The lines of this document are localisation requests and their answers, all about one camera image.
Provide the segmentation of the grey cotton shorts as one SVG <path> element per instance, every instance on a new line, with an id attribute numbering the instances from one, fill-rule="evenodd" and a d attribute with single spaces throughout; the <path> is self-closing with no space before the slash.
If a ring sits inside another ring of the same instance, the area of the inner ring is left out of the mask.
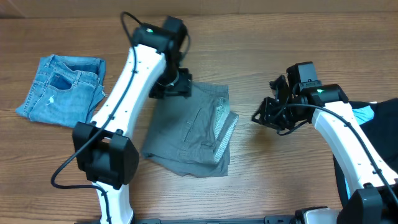
<path id="1" fill-rule="evenodd" d="M 193 83 L 190 97 L 157 101 L 141 153 L 180 176 L 224 177 L 238 119 L 228 86 Z"/>

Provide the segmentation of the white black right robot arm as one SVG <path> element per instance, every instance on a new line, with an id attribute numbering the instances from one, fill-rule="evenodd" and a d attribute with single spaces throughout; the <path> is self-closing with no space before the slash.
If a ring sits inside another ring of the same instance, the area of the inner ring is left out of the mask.
<path id="1" fill-rule="evenodd" d="M 337 84 L 318 80 L 288 84 L 281 75 L 270 82 L 274 97 L 264 98 L 252 121 L 283 136 L 306 123 L 323 136 L 343 171 L 349 199 L 341 210 L 297 210 L 292 223 L 397 223 L 397 173 L 377 153 L 354 117 Z"/>

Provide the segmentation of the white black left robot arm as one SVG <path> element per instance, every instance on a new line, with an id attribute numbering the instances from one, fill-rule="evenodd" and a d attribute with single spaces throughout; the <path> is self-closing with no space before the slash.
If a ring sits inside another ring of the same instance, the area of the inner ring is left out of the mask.
<path id="1" fill-rule="evenodd" d="M 128 32 L 131 44 L 123 71 L 111 94 L 89 123 L 77 123 L 73 133 L 78 168 L 97 191 L 98 223 L 133 223 L 129 183 L 139 153 L 131 139 L 147 98 L 189 97 L 192 76 L 180 62 L 180 48 L 190 41 L 181 19 L 167 17 L 161 27 L 140 23 Z"/>

